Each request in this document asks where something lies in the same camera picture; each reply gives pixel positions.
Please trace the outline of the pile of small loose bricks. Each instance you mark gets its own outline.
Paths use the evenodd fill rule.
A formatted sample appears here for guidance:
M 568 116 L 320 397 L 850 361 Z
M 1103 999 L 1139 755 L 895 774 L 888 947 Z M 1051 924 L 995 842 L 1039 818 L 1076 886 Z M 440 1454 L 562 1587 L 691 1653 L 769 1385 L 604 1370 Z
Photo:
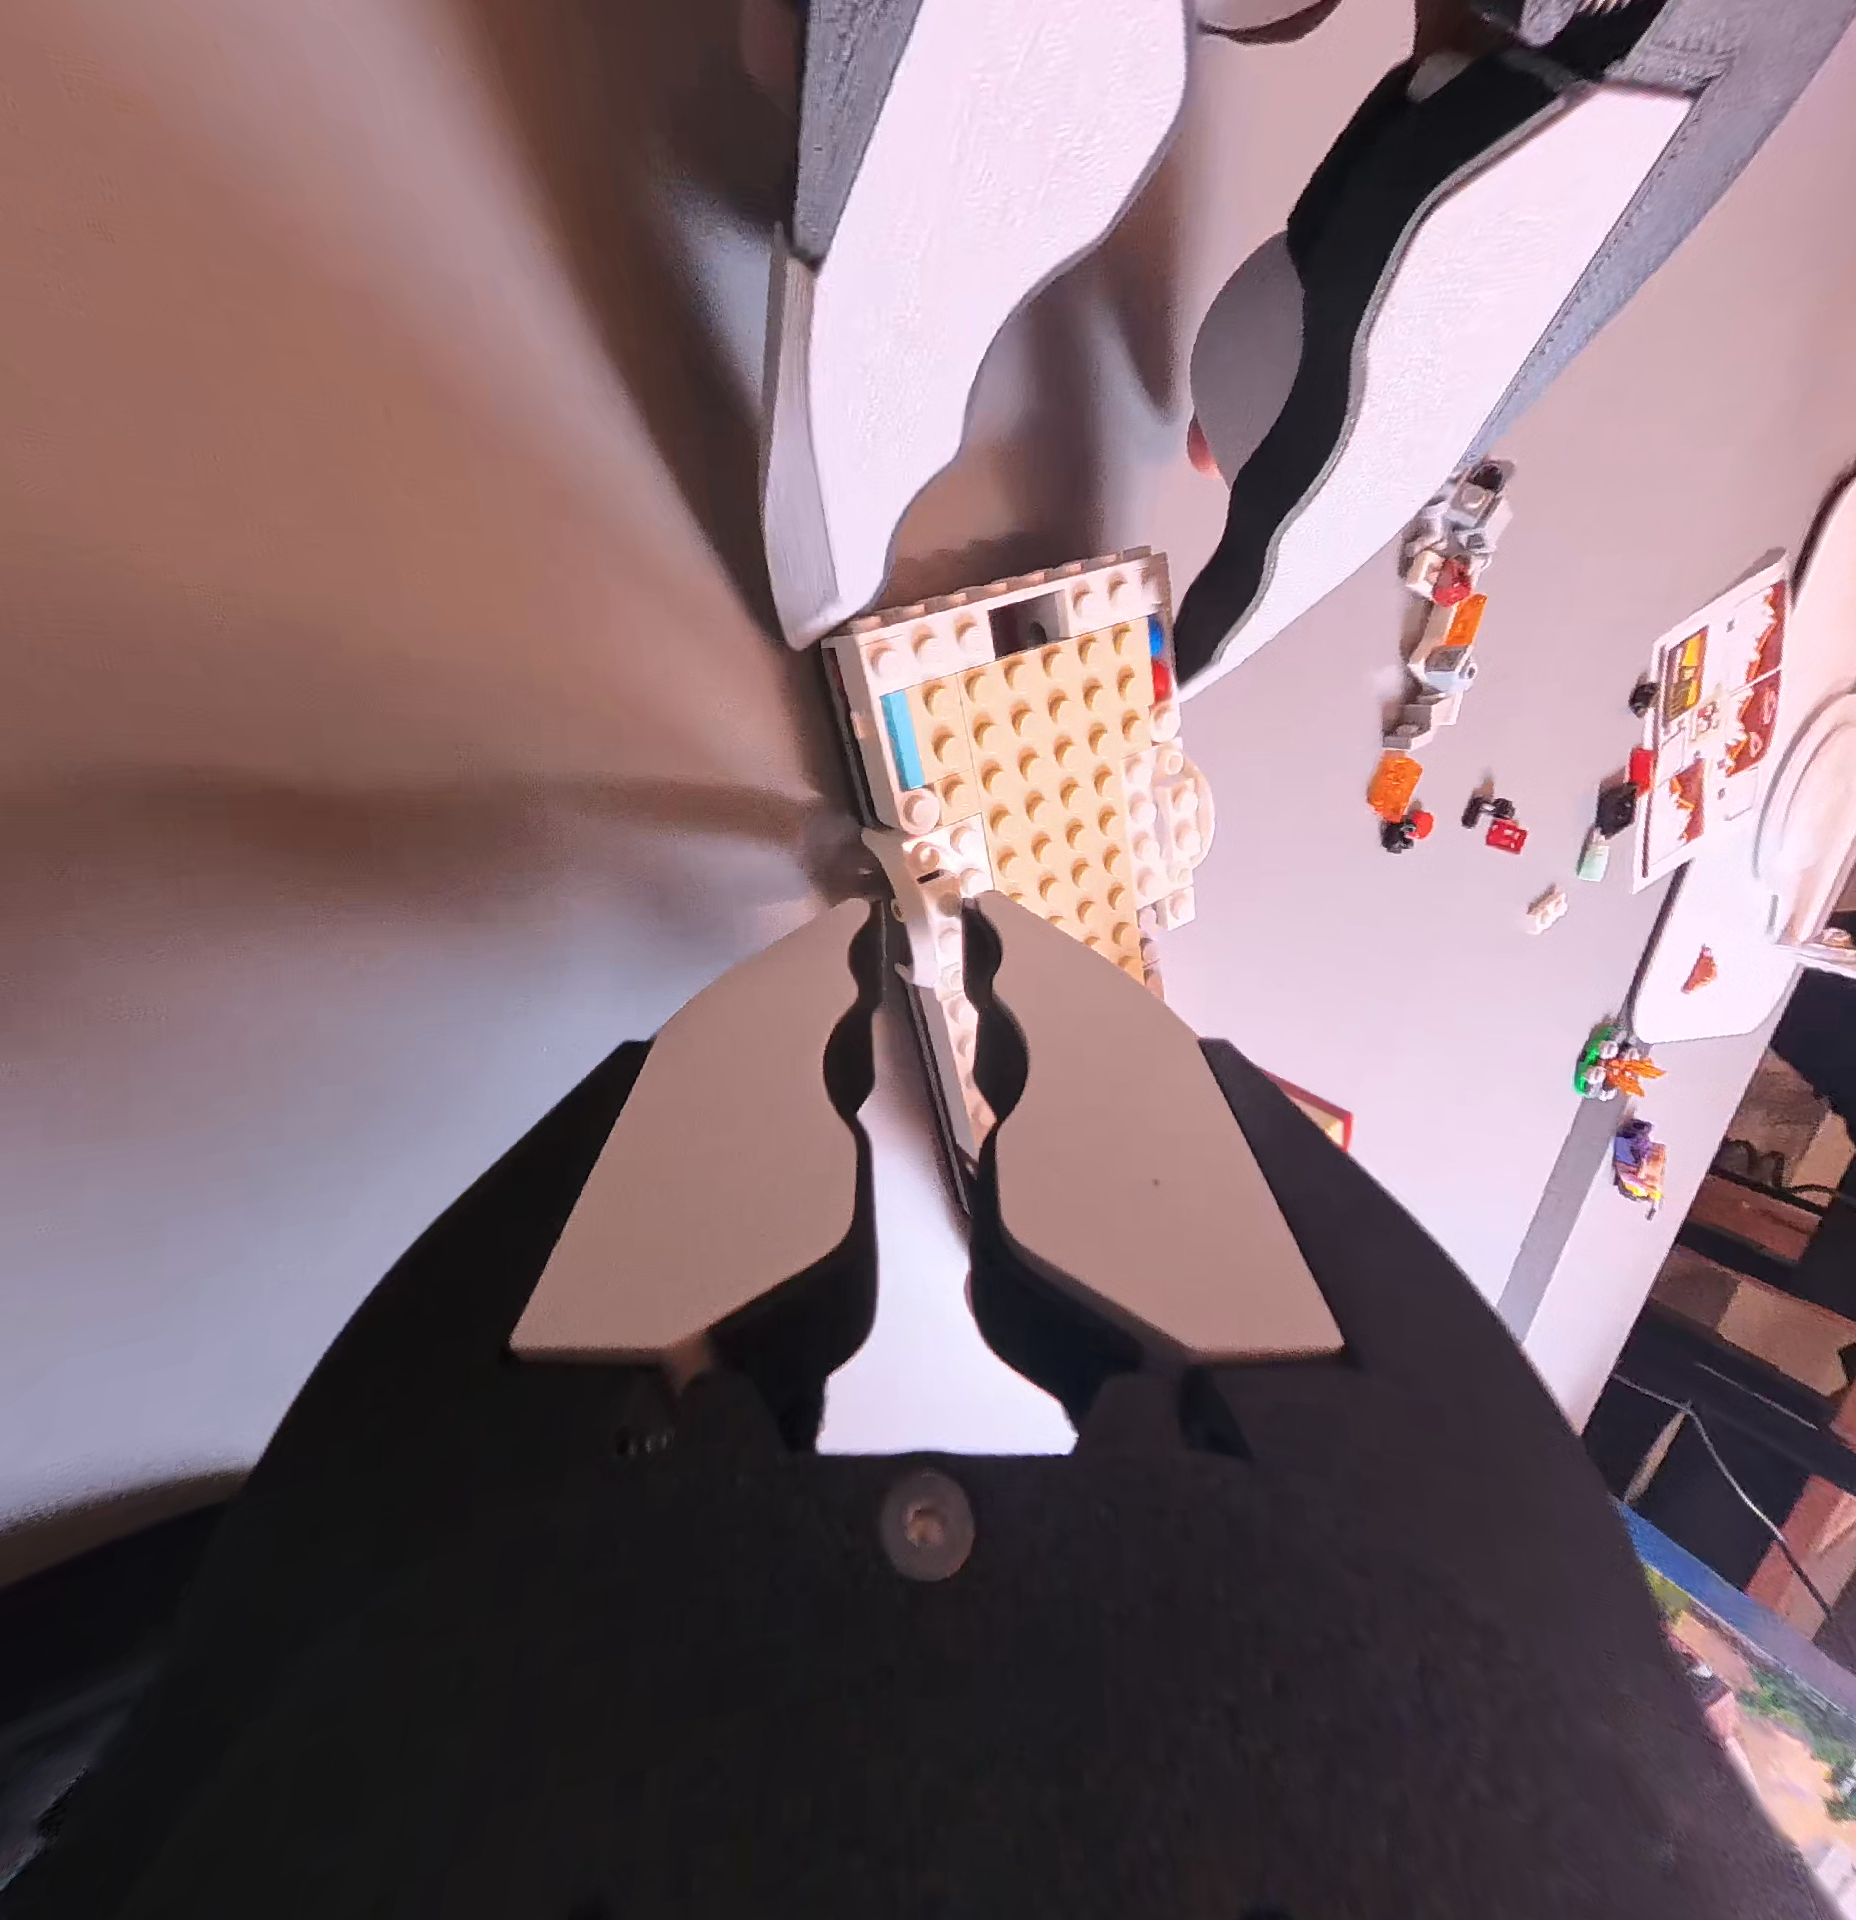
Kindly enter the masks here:
M 1387 755 L 1415 755 L 1432 734 L 1451 726 L 1476 681 L 1486 610 L 1483 584 L 1510 520 L 1512 473 L 1507 460 L 1455 471 L 1404 531 L 1400 578 L 1415 619 L 1403 658 L 1403 699 L 1380 737 Z

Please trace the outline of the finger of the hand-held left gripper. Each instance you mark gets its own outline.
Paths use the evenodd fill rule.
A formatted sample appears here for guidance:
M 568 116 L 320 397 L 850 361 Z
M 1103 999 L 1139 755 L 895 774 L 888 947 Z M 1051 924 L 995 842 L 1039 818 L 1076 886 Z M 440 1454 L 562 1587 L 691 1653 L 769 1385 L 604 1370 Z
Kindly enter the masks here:
M 865 612 L 998 332 L 1107 237 L 1181 112 L 1181 3 L 801 5 L 770 248 L 761 537 L 780 635 Z
M 1369 153 L 1214 293 L 1192 426 L 1229 484 L 1181 589 L 1195 694 L 1394 545 L 1490 415 L 1690 116 L 1631 83 L 1539 89 L 1476 154 Z

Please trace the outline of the toy brick truck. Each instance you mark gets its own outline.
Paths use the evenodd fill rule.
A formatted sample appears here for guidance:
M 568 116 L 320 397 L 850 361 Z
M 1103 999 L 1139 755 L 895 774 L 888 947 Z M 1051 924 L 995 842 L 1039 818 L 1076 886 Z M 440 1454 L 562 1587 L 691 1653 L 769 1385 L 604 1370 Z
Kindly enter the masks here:
M 1181 743 L 1162 553 L 861 615 L 819 663 L 864 829 L 971 822 L 992 891 L 1163 996 L 1162 936 L 1195 917 L 1195 878 L 1138 899 L 1124 781 L 1131 755 Z

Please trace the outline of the small green campfire build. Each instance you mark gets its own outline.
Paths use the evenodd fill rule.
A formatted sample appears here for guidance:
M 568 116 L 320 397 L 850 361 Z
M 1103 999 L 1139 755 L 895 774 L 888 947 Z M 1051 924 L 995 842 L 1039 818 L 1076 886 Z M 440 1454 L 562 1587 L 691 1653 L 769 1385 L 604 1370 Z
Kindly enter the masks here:
M 1663 1075 L 1624 1021 L 1598 1021 L 1575 1060 L 1570 1085 L 1588 1102 L 1638 1101 Z

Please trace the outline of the sticker sheet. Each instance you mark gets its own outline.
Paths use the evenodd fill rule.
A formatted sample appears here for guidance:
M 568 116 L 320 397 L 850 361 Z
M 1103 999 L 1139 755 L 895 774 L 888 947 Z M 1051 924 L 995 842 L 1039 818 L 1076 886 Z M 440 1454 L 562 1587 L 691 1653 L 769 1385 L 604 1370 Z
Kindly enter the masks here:
M 1785 555 L 1674 624 L 1653 647 L 1634 891 L 1723 844 L 1770 778 L 1790 612 Z

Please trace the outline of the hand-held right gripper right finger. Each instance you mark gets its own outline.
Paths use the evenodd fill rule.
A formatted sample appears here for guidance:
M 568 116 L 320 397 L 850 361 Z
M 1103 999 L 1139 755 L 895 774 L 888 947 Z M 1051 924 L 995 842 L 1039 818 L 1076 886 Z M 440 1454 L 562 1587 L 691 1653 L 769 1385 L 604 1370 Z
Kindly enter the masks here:
M 1325 1358 L 1342 1335 L 1198 1037 L 1113 960 L 1003 894 L 962 912 L 1012 1254 L 1143 1343 Z

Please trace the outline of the blue toy set box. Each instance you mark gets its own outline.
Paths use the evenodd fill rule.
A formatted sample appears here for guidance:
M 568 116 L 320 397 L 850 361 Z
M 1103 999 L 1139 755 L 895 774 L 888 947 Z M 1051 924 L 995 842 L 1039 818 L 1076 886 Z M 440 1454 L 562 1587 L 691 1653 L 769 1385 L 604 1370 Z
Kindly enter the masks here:
M 1827 1905 L 1856 1917 L 1856 1674 L 1619 1510 L 1702 1717 Z

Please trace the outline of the white booklet stand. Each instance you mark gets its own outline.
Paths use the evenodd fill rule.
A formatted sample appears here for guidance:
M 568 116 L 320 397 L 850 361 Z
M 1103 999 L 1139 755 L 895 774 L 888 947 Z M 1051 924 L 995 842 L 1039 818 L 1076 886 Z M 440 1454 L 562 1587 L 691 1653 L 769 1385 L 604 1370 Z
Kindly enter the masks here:
M 1834 930 L 1856 863 L 1856 473 L 1830 502 L 1790 593 L 1781 711 L 1762 795 L 1670 884 L 1628 1004 L 1647 1044 L 1749 1034 L 1803 969 L 1856 979 Z M 1716 980 L 1683 996 L 1699 947 Z

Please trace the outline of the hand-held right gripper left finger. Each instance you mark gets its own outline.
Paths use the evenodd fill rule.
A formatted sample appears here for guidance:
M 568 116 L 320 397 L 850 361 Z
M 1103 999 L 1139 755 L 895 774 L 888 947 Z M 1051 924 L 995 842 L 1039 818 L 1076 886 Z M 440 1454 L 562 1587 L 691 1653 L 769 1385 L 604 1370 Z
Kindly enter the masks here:
M 520 1358 L 844 1366 L 872 1331 L 884 917 L 850 899 L 654 1037 L 509 1332 Z

